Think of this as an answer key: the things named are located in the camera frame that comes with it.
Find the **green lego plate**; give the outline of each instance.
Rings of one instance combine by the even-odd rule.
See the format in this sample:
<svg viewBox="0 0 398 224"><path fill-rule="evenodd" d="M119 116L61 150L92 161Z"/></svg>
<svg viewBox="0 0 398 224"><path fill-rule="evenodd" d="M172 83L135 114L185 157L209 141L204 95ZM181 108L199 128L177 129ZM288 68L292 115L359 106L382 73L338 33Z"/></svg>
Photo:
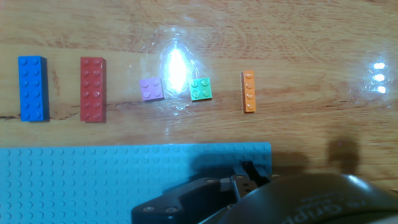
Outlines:
<svg viewBox="0 0 398 224"><path fill-rule="evenodd" d="M210 78L198 78L189 82L192 101L211 99Z"/></svg>

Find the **black machine part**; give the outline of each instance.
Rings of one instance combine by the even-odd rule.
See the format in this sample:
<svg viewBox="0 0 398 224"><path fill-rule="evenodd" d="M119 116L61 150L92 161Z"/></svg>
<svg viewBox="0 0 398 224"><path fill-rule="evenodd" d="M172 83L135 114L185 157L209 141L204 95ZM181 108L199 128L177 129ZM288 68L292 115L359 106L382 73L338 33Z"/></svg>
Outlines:
<svg viewBox="0 0 398 224"><path fill-rule="evenodd" d="M372 223L398 215L398 195L353 175L307 174L251 192L218 224Z"/></svg>
<svg viewBox="0 0 398 224"><path fill-rule="evenodd" d="M398 195L353 175L270 181L251 161L235 175L203 178L135 207L133 224L336 224L398 217Z"/></svg>

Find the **blue lego brick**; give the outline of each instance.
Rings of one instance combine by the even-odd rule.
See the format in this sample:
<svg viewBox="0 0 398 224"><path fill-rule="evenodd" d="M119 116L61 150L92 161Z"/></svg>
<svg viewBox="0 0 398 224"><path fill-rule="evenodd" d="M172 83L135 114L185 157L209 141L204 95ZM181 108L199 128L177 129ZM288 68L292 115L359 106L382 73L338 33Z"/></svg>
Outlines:
<svg viewBox="0 0 398 224"><path fill-rule="evenodd" d="M266 142L0 149L0 223L128 224L136 205L241 159L271 173Z"/></svg>
<svg viewBox="0 0 398 224"><path fill-rule="evenodd" d="M41 56L20 56L18 67L21 120L49 120L47 59Z"/></svg>

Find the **lego baseplate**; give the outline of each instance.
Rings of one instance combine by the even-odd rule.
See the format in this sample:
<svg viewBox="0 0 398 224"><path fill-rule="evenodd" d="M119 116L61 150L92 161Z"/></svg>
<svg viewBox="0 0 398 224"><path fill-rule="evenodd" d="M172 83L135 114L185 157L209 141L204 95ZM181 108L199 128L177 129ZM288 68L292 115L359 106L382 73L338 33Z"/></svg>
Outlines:
<svg viewBox="0 0 398 224"><path fill-rule="evenodd" d="M271 173L267 142L0 149L0 223L131 223L136 205L241 159Z"/></svg>

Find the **lego brick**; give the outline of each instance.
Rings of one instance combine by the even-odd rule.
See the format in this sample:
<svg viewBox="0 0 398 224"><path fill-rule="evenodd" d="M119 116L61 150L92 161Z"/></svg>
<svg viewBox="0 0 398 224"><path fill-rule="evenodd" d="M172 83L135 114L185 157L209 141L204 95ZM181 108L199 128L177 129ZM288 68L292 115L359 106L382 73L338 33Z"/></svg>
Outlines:
<svg viewBox="0 0 398 224"><path fill-rule="evenodd" d="M106 121L106 60L80 59L80 121Z"/></svg>
<svg viewBox="0 0 398 224"><path fill-rule="evenodd" d="M210 78L199 78L190 81L189 90L192 101L207 100L213 97L211 94Z"/></svg>
<svg viewBox="0 0 398 224"><path fill-rule="evenodd" d="M20 56L18 67L21 121L48 121L47 59L41 56Z"/></svg>
<svg viewBox="0 0 398 224"><path fill-rule="evenodd" d="M163 99L162 80L159 77L139 80L141 88L142 100L159 100Z"/></svg>
<svg viewBox="0 0 398 224"><path fill-rule="evenodd" d="M253 113L256 111L256 87L254 85L254 71L244 71L242 76L243 111Z"/></svg>
<svg viewBox="0 0 398 224"><path fill-rule="evenodd" d="M241 159L271 173L267 142L1 149L0 222L130 224L136 205Z"/></svg>

